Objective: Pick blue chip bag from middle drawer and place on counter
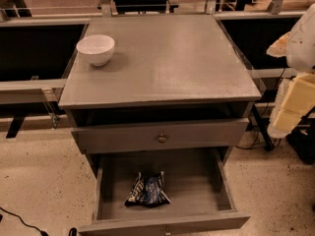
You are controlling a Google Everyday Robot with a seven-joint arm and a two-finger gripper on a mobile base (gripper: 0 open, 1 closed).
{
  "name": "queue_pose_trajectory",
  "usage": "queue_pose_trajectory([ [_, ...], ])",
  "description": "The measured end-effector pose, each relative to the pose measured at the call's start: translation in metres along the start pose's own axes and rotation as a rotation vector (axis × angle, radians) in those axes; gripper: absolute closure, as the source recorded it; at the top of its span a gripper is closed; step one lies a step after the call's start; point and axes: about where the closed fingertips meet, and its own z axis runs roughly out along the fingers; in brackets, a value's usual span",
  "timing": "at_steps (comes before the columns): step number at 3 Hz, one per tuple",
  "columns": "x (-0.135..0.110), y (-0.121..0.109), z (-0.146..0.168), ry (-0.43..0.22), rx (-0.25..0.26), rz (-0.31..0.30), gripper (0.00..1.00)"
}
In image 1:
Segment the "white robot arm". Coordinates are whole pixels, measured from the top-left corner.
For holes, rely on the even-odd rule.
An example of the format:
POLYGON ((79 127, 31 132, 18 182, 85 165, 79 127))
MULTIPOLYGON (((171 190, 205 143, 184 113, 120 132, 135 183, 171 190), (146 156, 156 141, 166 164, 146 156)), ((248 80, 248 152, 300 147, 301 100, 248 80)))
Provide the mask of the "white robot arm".
POLYGON ((311 5, 292 29, 275 41, 267 54, 285 57, 289 68, 298 72, 279 85, 268 134, 284 138, 315 106, 315 5, 311 5))

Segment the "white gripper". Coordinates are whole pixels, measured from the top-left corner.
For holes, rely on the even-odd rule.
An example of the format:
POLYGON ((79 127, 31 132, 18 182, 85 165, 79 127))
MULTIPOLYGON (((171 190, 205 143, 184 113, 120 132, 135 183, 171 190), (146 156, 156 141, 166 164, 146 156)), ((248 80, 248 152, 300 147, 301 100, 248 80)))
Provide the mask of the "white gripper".
POLYGON ((283 79, 270 116, 268 134, 272 138, 284 138, 314 106, 314 74, 301 73, 292 80, 283 79))

